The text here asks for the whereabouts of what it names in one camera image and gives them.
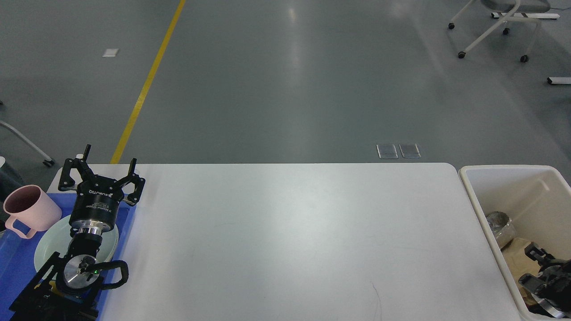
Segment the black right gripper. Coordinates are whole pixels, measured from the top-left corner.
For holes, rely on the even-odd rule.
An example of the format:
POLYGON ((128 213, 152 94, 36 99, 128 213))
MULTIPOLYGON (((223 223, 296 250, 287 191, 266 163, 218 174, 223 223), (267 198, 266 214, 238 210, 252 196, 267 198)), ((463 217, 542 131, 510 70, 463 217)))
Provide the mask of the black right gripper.
POLYGON ((570 261, 557 260, 544 248, 530 243, 525 255, 540 266, 539 274, 524 274, 520 285, 534 297, 546 315, 570 318, 570 261))

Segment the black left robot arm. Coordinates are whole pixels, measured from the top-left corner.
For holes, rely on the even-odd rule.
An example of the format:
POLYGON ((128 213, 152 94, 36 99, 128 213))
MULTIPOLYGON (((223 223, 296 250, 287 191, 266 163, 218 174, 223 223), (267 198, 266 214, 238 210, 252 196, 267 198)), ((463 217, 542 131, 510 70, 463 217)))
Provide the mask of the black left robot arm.
POLYGON ((90 150, 88 144, 81 157, 65 160, 58 183, 59 191, 77 195, 67 250, 53 252, 13 300, 12 321, 95 321, 97 296, 128 281, 125 261, 97 255, 106 236, 116 231, 120 205, 140 201, 145 179, 136 172, 136 158, 120 179, 94 173, 87 162, 90 150))

